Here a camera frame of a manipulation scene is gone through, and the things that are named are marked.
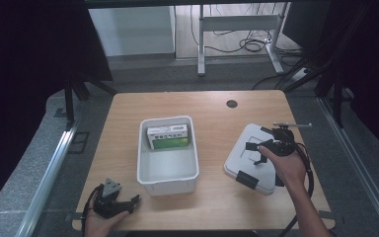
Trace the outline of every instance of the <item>metal stand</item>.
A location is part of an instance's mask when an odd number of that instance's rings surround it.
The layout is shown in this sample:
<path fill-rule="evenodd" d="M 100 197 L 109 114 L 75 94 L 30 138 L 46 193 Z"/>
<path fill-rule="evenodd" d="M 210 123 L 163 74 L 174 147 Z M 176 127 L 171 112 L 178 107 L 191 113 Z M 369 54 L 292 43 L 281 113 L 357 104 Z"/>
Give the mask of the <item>metal stand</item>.
<path fill-rule="evenodd" d="M 316 76 L 323 75 L 319 80 L 319 83 L 316 85 L 315 94 L 318 97 L 326 97 L 331 90 L 332 86 L 334 86 L 334 109 L 333 116 L 335 121 L 338 123 L 339 127 L 342 127 L 341 122 L 341 103 L 342 103 L 342 86 L 343 80 L 341 77 L 341 56 L 346 50 L 347 45 L 349 44 L 353 34 L 358 28 L 359 24 L 362 21 L 362 18 L 365 16 L 368 11 L 369 5 L 371 1 L 362 0 L 356 7 L 356 12 L 352 16 L 352 20 L 349 23 L 343 37 L 341 38 L 340 44 L 335 49 L 334 54 L 328 60 L 325 65 L 321 68 L 318 68 L 316 71 L 309 73 L 302 79 L 294 82 L 290 86 L 286 87 L 283 91 L 290 92 L 297 87 L 305 84 Z"/>
<path fill-rule="evenodd" d="M 199 45 L 198 45 L 198 76 L 205 75 L 204 32 L 213 31 L 250 31 L 250 30 L 274 30 L 272 41 L 267 44 L 266 51 L 272 62 L 276 74 L 284 71 L 275 55 L 274 49 L 281 31 L 285 17 L 287 4 L 284 3 L 282 11 L 278 15 L 263 16 L 229 16 L 229 17 L 204 17 L 203 5 L 199 6 Z"/>

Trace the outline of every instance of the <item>human hand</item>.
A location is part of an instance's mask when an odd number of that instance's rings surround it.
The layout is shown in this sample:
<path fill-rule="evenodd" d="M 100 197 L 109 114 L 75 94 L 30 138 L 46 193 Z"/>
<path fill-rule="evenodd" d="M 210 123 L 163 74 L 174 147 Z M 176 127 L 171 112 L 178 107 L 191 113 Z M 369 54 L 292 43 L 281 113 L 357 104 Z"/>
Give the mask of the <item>human hand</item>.
<path fill-rule="evenodd" d="M 95 196 L 92 197 L 89 203 L 85 224 L 85 237 L 106 237 L 117 224 L 130 214 L 128 211 L 123 211 L 109 219 L 105 219 L 94 211 L 94 201 Z"/>
<path fill-rule="evenodd" d="M 297 151 L 287 156 L 277 156 L 266 147 L 260 146 L 260 152 L 272 162 L 276 175 L 289 190 L 304 187 L 306 168 Z"/>

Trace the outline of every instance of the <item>black curtain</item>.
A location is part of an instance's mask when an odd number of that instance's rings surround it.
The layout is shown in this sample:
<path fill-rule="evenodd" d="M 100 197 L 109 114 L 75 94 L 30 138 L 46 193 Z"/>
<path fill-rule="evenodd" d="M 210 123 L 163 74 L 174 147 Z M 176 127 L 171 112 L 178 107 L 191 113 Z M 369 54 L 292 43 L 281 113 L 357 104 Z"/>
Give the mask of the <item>black curtain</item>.
<path fill-rule="evenodd" d="M 0 2 L 0 190 L 45 114 L 47 98 L 78 75 L 112 80 L 81 1 Z"/>

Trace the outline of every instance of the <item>wall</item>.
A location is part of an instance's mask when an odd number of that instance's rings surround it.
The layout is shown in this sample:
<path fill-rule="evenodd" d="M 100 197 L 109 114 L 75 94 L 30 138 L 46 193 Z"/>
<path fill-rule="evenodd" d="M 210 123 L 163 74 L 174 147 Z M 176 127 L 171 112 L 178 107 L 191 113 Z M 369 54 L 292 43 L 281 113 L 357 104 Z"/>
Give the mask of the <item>wall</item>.
<path fill-rule="evenodd" d="M 106 56 L 175 52 L 174 7 L 89 11 Z"/>

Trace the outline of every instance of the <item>small box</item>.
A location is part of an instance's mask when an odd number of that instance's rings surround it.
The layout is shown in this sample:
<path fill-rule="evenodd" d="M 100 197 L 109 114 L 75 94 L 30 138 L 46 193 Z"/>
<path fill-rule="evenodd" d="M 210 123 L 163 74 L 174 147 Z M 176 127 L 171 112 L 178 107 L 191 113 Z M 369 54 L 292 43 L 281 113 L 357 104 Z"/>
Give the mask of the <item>small box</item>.
<path fill-rule="evenodd" d="M 188 145 L 168 149 L 152 149 L 147 139 L 149 127 L 187 126 Z M 187 116 L 146 119 L 140 124 L 137 181 L 150 196 L 190 193 L 199 175 L 195 131 Z"/>
<path fill-rule="evenodd" d="M 147 128 L 152 149 L 164 149 L 189 145 L 188 129 L 186 124 L 156 126 Z"/>

